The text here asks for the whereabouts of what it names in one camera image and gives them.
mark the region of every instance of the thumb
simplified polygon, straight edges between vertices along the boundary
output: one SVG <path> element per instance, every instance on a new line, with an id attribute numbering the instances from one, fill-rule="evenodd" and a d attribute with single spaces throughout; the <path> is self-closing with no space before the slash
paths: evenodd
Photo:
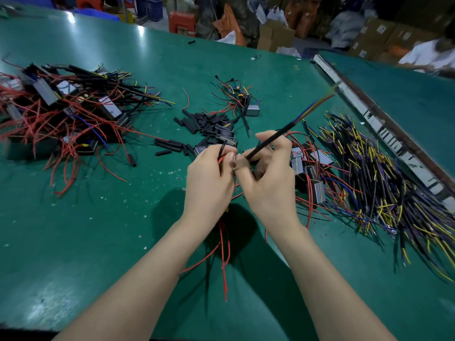
<path id="1" fill-rule="evenodd" d="M 251 173 L 251 168 L 248 160 L 241 154 L 237 154 L 237 160 L 235 162 L 235 175 L 242 186 L 244 194 L 250 194 L 254 189 L 254 185 L 257 184 L 256 180 Z"/>
<path id="2" fill-rule="evenodd" d="M 234 162 L 235 153 L 229 152 L 226 154 L 221 164 L 221 178 L 234 179 Z"/>

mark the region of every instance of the white shirt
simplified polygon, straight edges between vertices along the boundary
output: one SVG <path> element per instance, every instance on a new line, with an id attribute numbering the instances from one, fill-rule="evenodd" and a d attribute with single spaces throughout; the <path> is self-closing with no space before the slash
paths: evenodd
<path id="1" fill-rule="evenodd" d="M 435 45 L 438 39 L 416 45 L 398 63 L 411 63 L 416 66 L 433 65 L 436 69 L 443 66 L 455 68 L 455 49 L 437 52 Z"/>

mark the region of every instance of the person in white shirt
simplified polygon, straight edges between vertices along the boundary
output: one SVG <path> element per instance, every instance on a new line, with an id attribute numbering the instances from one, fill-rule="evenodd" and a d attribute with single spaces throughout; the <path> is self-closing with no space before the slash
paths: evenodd
<path id="1" fill-rule="evenodd" d="M 399 67 L 424 72 L 454 73 L 455 19 L 446 27 L 442 38 L 416 45 L 398 63 Z"/>

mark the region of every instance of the open cardboard box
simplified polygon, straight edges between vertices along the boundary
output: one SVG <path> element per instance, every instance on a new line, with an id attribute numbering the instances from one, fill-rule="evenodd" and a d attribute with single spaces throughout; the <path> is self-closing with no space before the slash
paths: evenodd
<path id="1" fill-rule="evenodd" d="M 261 25 L 258 49 L 267 50 L 272 53 L 277 51 L 278 47 L 292 47 L 295 30 L 288 28 L 277 20 L 267 20 Z"/>

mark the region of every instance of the green table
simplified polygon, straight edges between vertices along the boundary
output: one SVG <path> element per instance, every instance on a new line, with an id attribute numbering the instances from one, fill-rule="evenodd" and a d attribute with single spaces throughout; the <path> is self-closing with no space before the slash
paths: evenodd
<path id="1" fill-rule="evenodd" d="M 213 75 L 241 79 L 262 99 L 261 114 L 249 119 L 253 132 L 276 129 L 322 96 L 328 81 L 309 62 L 265 51 L 162 33 L 65 12 L 27 7 L 43 18 L 0 21 L 0 55 L 19 65 L 31 61 L 71 63 L 93 69 L 130 71 L 156 86 L 176 107 L 155 107 L 134 120 L 142 132 L 197 143 L 200 135 L 181 129 L 174 116 L 219 109 L 212 97 Z M 0 71 L 15 69 L 0 65 Z M 340 97 L 325 105 L 348 113 Z M 324 108 L 307 121 L 325 124 Z M 239 150 L 257 143 L 236 125 Z M 9 327 L 61 330 L 125 273 L 181 215 L 186 167 L 183 154 L 155 157 L 158 148 L 128 144 L 135 168 L 121 155 L 103 158 L 128 183 L 88 158 L 63 198 L 50 187 L 44 162 L 0 162 L 0 322 Z M 302 221 L 306 210 L 299 209 Z M 224 301 L 221 260 L 214 257 L 185 275 L 156 326 L 154 337 L 197 340 L 315 340 L 310 316 L 292 274 L 276 246 L 264 242 L 264 229 L 243 197 L 228 215 L 232 255 L 226 269 L 229 293 Z M 455 332 L 454 286 L 434 276 L 410 253 L 412 265 L 394 269 L 393 240 L 386 246 L 355 235 L 341 220 L 313 219 L 310 232 L 344 278 L 399 340 L 444 340 Z M 208 237 L 188 265 L 213 248 Z"/>

